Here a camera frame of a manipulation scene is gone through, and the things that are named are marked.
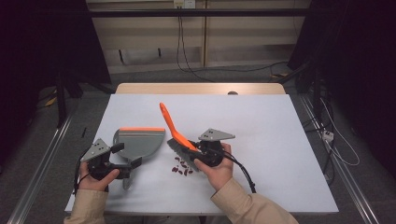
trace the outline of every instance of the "person's right hand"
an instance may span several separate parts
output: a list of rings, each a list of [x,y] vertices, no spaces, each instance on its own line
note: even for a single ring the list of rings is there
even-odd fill
[[[224,150],[231,154],[231,146],[221,143]],[[233,177],[233,161],[223,159],[221,164],[210,167],[198,159],[194,160],[195,165],[207,175],[210,185],[218,191]]]

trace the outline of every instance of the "person's left hand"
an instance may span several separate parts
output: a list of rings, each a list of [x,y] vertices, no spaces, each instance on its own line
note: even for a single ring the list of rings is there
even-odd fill
[[[82,162],[79,166],[79,176],[82,180],[79,181],[78,189],[93,189],[105,191],[107,185],[109,185],[120,173],[120,170],[111,171],[105,178],[102,180],[97,180],[89,175],[88,171],[88,163],[86,161]]]

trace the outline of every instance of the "orange plastic part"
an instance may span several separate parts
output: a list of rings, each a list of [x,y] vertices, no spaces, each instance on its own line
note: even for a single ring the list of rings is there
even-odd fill
[[[181,133],[179,133],[176,130],[175,125],[171,119],[171,116],[169,115],[169,112],[163,103],[160,103],[160,109],[161,112],[163,112],[163,118],[165,119],[166,124],[168,125],[169,130],[171,131],[172,137],[175,138],[175,140],[182,146],[187,147],[193,151],[198,151],[198,149],[196,149],[195,146],[193,146],[192,143],[185,136],[183,136]]]

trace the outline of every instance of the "gray metal bracket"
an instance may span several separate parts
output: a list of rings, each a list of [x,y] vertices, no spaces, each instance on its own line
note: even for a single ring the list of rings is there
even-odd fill
[[[81,161],[89,161],[95,157],[107,153],[108,151],[110,151],[110,147],[106,145],[102,138],[98,138],[96,142],[92,144],[90,149],[88,149],[87,153],[85,153],[85,155],[81,158]]]
[[[200,137],[198,137],[199,140],[209,141],[209,142],[231,139],[231,138],[235,138],[235,135],[210,128],[206,132],[201,134]]]

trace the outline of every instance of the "metal rail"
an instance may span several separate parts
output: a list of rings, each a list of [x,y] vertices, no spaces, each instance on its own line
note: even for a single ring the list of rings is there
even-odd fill
[[[64,135],[67,132],[72,116],[77,110],[78,105],[72,104],[71,112],[66,118],[64,124],[58,128],[52,137],[51,142],[49,143],[49,147],[47,148],[43,159],[39,163],[37,169],[35,170],[35,174],[30,180],[28,187],[22,194],[20,200],[18,201],[14,211],[11,214],[7,224],[22,224],[26,219],[30,208],[35,201],[35,197],[37,193],[40,191],[41,185],[44,182],[48,169],[53,161],[53,158],[60,147],[62,140],[64,139]]]
[[[312,103],[308,99],[308,97],[301,96],[301,100],[303,102],[303,105],[305,107],[305,110],[309,117],[313,120],[313,124],[316,129],[320,128],[320,125],[316,119],[314,119],[315,115],[312,111]],[[318,131],[318,136],[321,140],[321,134],[320,131]],[[331,146],[329,143],[326,141],[323,141],[327,150],[327,153],[330,152]],[[339,154],[338,150],[336,147],[333,148],[333,150]],[[363,191],[359,187],[358,183],[356,182],[355,178],[353,177],[352,173],[350,173],[349,169],[347,166],[338,160],[338,158],[332,153],[331,155],[333,164],[335,169],[337,170],[338,174],[341,176],[341,179],[344,182],[344,185],[346,186],[347,191],[349,192],[353,202],[355,203],[358,211],[361,214],[361,217],[364,220],[364,223],[367,224],[373,224],[373,223],[379,223],[377,217],[375,216],[375,212],[370,205],[369,201],[367,200],[366,196],[364,195]]]

